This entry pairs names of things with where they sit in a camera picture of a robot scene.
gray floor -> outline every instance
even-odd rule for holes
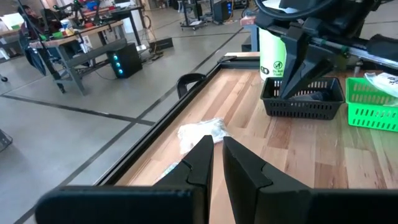
[[[382,33],[397,38],[397,3],[369,15],[362,37]],[[14,138],[0,152],[0,223],[32,223],[31,208],[46,191],[59,185],[95,183],[150,128],[145,124],[158,121],[178,100],[173,87],[181,75],[206,73],[226,52],[239,52],[249,37],[242,30],[231,39],[240,30],[238,22],[182,31],[182,14],[177,11],[147,15],[155,37],[173,37],[174,48],[127,80],[101,78],[113,78],[110,67],[88,75],[83,79],[86,96],[71,85],[61,94],[52,78],[42,77],[25,58],[0,64],[2,75],[9,78],[9,83],[0,83],[0,128]],[[99,44],[96,37],[92,41]],[[159,98],[163,100],[153,105]],[[124,117],[105,118],[70,108]],[[143,121],[131,123],[126,117]]]

black plastic basket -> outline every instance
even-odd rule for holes
[[[335,117],[340,105],[345,102],[344,93],[337,78],[319,78],[295,95],[327,91],[328,101],[283,100],[278,97],[281,83],[282,78],[270,77],[266,79],[262,89],[261,99],[269,116],[331,120]]]

plastic bag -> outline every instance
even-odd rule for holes
[[[221,118],[183,125],[178,130],[181,155],[191,151],[205,135],[211,135],[213,142],[218,143],[225,136],[229,136],[229,133],[226,131],[224,121]]]
[[[365,73],[365,78],[378,90],[398,98],[398,77],[388,73]],[[384,106],[398,106],[398,99],[388,102]]]

green plastic basket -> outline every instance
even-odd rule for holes
[[[365,78],[346,79],[348,124],[398,131],[398,107],[383,106],[396,99],[373,87]]]

black metal frame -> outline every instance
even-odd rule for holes
[[[218,60],[215,65],[201,80],[186,93],[179,93],[180,99],[174,106],[162,117],[158,122],[145,133],[138,142],[128,150],[110,170],[105,173],[95,185],[114,185],[138,160],[138,158],[149,148],[149,146],[163,133],[163,131],[173,122],[173,120],[185,109],[185,107],[202,91],[202,89],[210,82],[210,80],[221,69],[258,69],[260,68],[260,57],[237,57],[224,56]],[[372,66],[362,67],[365,70],[371,69]]]

